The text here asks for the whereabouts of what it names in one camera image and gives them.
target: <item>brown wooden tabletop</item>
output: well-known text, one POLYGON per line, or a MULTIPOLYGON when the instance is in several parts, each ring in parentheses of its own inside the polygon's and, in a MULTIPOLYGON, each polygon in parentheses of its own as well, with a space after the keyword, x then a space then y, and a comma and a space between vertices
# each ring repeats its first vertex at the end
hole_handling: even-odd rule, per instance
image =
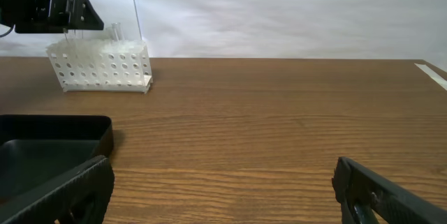
POLYGON ((102 114, 104 223, 341 223, 348 156, 447 209, 447 91, 414 61, 152 59, 148 94, 64 94, 46 58, 0 58, 1 114, 102 114))

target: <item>tape strip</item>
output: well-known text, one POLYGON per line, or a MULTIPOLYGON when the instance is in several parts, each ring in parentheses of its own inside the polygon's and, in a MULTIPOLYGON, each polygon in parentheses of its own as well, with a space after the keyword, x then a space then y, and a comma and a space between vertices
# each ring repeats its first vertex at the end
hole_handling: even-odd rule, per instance
POLYGON ((440 75, 435 73, 430 67, 425 64, 415 64, 419 69, 421 69, 425 74, 429 75, 435 82, 441 85, 447 91, 447 81, 440 75))

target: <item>wood grain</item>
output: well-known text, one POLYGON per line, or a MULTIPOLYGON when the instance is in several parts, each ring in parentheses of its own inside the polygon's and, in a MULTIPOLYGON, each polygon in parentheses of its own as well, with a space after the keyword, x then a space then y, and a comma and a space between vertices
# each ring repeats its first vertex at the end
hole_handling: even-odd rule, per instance
POLYGON ((339 156, 447 209, 447 92, 414 62, 152 59, 142 95, 63 94, 47 59, 1 58, 0 113, 112 118, 104 223, 340 223, 339 156))

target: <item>perforated white rack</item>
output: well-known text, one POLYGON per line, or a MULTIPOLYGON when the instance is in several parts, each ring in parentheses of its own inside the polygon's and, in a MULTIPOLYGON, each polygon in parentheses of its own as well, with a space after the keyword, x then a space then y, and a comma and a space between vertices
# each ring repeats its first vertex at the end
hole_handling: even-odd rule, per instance
POLYGON ((64 91, 139 91, 152 83, 147 46, 142 40, 68 39, 47 54, 64 91))

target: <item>black cable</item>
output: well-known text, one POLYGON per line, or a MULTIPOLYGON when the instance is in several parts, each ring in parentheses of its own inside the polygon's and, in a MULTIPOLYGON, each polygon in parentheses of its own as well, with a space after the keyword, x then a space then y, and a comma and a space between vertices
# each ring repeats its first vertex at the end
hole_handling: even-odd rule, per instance
POLYGON ((14 29, 14 25, 13 25, 11 28, 9 28, 9 30, 8 30, 7 32, 1 34, 1 35, 0 35, 0 38, 7 36, 9 33, 11 33, 11 31, 12 31, 13 29, 14 29))

